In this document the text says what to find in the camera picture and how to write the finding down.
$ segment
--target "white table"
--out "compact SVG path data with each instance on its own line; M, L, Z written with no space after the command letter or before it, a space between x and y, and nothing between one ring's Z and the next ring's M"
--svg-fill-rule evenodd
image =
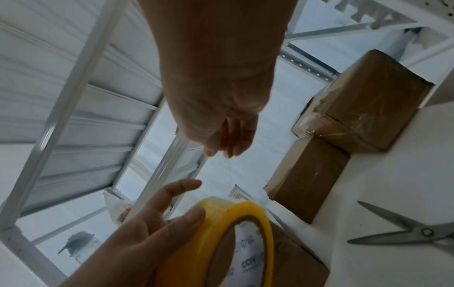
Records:
M331 270L327 287L454 286L454 255L429 244L347 244L399 230L357 200L425 224L454 221L454 102L421 109L388 153L353 155L312 225L267 206Z

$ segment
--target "large cardboard box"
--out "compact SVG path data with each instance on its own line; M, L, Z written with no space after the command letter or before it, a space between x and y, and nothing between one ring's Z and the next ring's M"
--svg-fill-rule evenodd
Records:
M369 51L312 104L292 128L350 153L387 151L433 84L377 50Z
M274 240L273 287L322 287L330 271L304 246L271 222Z
M270 199L311 223L348 161L349 154L320 138L299 139L264 189Z

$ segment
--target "scissors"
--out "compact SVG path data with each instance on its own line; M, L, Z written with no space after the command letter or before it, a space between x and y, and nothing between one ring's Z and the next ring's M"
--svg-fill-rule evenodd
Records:
M358 203L362 207L365 207L369 211L377 214L379 217L405 229L405 231L364 236L348 240L347 243L360 245L432 243L436 247L442 248L443 250L454 254L454 222L428 226L372 204L362 201L358 201ZM443 239L446 239L443 241L445 244L435 242Z

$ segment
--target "tape roll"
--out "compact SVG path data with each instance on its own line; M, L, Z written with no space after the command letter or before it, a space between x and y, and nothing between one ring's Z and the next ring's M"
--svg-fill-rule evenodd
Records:
M271 226L255 203L208 198L194 237L156 271L157 287L269 287L274 244Z

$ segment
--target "cardboard box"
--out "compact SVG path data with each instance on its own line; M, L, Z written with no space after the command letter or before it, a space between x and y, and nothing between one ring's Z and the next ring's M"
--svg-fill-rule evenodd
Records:
M274 240L273 287L322 287L330 274L323 263L271 222Z
M387 151L432 86L386 54L369 51L319 95L292 132L350 153Z
M270 199L311 223L348 161L347 153L320 138L299 139L264 189Z

